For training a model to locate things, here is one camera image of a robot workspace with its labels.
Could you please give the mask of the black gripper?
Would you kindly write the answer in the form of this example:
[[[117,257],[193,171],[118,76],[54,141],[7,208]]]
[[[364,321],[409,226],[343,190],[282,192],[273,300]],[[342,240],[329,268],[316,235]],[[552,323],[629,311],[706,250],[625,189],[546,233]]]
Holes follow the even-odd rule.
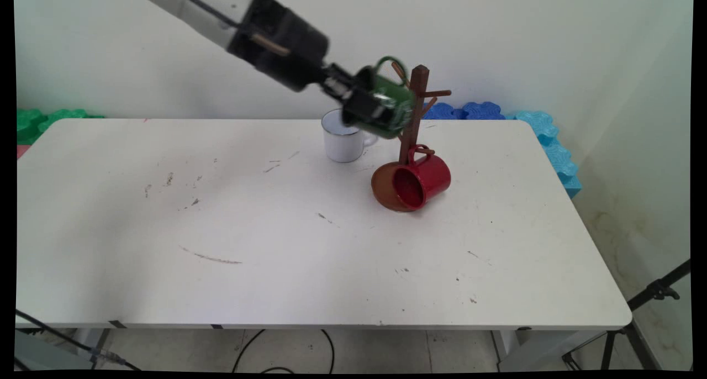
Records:
[[[373,66],[350,74],[338,64],[324,67],[329,39],[275,0],[254,0],[241,27],[226,48],[293,92],[323,82],[323,92],[341,100],[341,120],[347,127],[386,127],[388,109],[373,93]]]

